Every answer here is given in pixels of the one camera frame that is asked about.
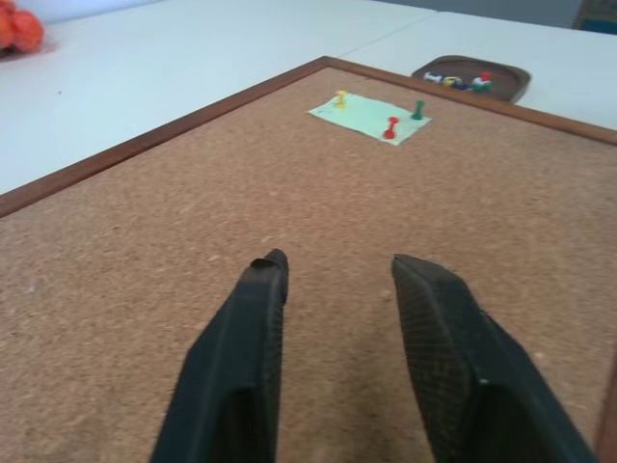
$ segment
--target yellow push pin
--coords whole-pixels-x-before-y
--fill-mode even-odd
[[[345,95],[347,95],[347,92],[345,92],[344,90],[339,90],[338,92],[338,101],[336,102],[336,107],[339,109],[345,109]]]
[[[445,77],[445,79],[442,81],[442,85],[444,85],[445,87],[455,87],[456,85],[462,83],[463,81],[459,77]]]

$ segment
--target wall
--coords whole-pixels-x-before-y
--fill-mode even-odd
[[[475,14],[546,26],[572,27],[581,0],[378,0],[440,12]]]

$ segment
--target green push pin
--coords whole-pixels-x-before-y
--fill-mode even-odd
[[[481,94],[488,92],[491,89],[491,82],[485,82],[484,84],[471,84],[471,91]]]
[[[412,114],[412,119],[414,121],[421,121],[423,119],[423,117],[422,117],[422,107],[423,106],[424,106],[424,101],[419,99],[416,102],[416,111]]]

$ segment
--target white push pin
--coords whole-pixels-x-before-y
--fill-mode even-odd
[[[430,72],[426,72],[424,74],[424,80],[430,80],[431,82],[435,82],[436,84],[441,84],[443,80],[442,75],[433,75]]]

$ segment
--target push pin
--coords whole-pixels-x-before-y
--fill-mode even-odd
[[[386,131],[384,131],[384,138],[386,140],[392,140],[396,137],[396,133],[394,132],[394,126],[398,124],[398,118],[392,116],[388,118],[389,126]]]
[[[442,85],[444,87],[454,87],[456,88],[456,85],[458,84],[462,84],[463,81],[461,80],[460,77],[445,77],[445,79],[442,82]]]
[[[421,121],[422,119],[424,119],[422,116],[422,108],[424,107],[424,104],[424,101],[422,101],[421,99],[416,101],[416,111],[412,114],[412,119],[414,121]]]
[[[345,95],[347,95],[347,92],[344,90],[338,91],[338,101],[335,105],[338,109],[345,109]]]
[[[424,80],[430,80],[431,82],[435,82],[436,84],[441,84],[443,80],[443,76],[431,74],[430,72],[426,72],[424,74]]]
[[[480,77],[476,77],[471,81],[471,89],[474,92],[487,92],[491,89],[491,73],[482,72]]]

